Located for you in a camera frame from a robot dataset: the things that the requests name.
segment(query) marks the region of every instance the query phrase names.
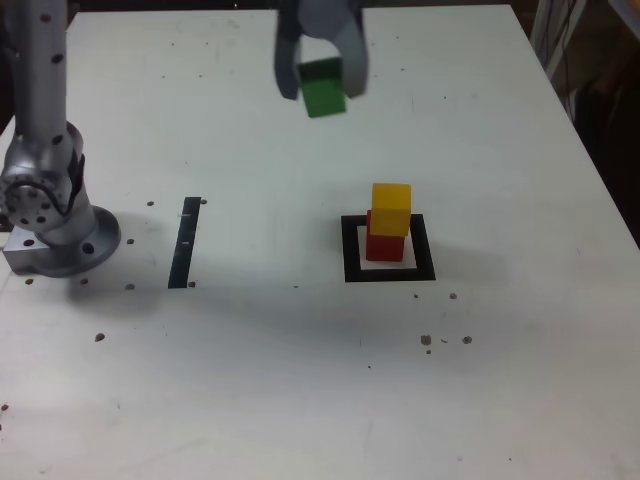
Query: red cube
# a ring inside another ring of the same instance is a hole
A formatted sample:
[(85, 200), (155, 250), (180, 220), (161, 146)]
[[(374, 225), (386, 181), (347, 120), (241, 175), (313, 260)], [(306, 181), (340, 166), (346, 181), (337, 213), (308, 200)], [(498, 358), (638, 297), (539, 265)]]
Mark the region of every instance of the red cube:
[(405, 237), (371, 235), (371, 210), (367, 210), (367, 260), (370, 262), (401, 262)]

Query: cable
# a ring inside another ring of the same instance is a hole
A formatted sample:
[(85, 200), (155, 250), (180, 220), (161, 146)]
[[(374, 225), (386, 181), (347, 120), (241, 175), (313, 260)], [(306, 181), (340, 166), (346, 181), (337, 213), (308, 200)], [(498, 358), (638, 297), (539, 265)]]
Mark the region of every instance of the cable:
[(565, 94), (567, 96), (567, 110), (569, 111), (569, 118), (571, 119), (571, 123), (575, 121), (573, 109), (571, 108), (571, 95), (569, 92), (569, 56), (567, 55), (567, 36), (569, 34), (569, 26), (571, 20), (571, 13), (573, 13), (573, 9), (576, 6), (577, 0), (570, 0), (571, 4), (569, 5), (569, 9), (567, 11), (566, 17), (566, 28), (564, 30), (564, 35), (562, 36), (562, 59), (564, 60), (564, 87)]
[(538, 45), (538, 50), (536, 51), (536, 55), (540, 55), (542, 48), (546, 45), (546, 54), (544, 63), (549, 60), (549, 25), (551, 24), (551, 14), (553, 13), (553, 3), (554, 0), (549, 1), (549, 9), (547, 10), (547, 24), (544, 28), (544, 34), (542, 35), (542, 42)]

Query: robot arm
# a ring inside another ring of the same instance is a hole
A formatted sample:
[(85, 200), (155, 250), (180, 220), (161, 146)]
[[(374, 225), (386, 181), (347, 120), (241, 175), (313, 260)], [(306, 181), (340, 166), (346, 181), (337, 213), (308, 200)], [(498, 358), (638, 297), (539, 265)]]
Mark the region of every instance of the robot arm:
[(118, 223), (84, 187), (83, 141), (66, 118), (66, 0), (10, 0), (3, 50), (11, 64), (16, 129), (0, 181), (14, 228), (3, 253), (17, 273), (63, 277), (108, 258)]
[[(282, 95), (297, 97), (303, 34), (337, 47), (345, 93), (362, 94), (368, 59), (358, 0), (284, 2), (275, 57)], [(16, 129), (0, 177), (0, 211), (15, 225), (3, 253), (16, 273), (80, 273), (115, 251), (120, 229), (111, 213), (89, 202), (82, 136), (66, 118), (67, 1), (8, 0), (5, 17)]]

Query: white table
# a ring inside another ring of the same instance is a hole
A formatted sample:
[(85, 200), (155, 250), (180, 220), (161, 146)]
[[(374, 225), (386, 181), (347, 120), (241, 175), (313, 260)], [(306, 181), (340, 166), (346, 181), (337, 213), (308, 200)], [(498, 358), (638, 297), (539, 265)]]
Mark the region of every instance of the white table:
[[(316, 120), (274, 30), (74, 21), (69, 119), (123, 244), (30, 286), (2, 262), (0, 478), (637, 478), (640, 256), (511, 9), (367, 11), (368, 94)], [(437, 281), (344, 283), (374, 181), (412, 184)], [(197, 287), (168, 290), (186, 196)]]

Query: yellow cube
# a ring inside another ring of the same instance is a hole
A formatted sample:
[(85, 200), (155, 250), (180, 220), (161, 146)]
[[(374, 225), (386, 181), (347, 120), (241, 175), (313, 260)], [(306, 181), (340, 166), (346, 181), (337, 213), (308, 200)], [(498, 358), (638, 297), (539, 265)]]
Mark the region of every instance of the yellow cube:
[(411, 221), (411, 185), (374, 183), (371, 235), (406, 237)]

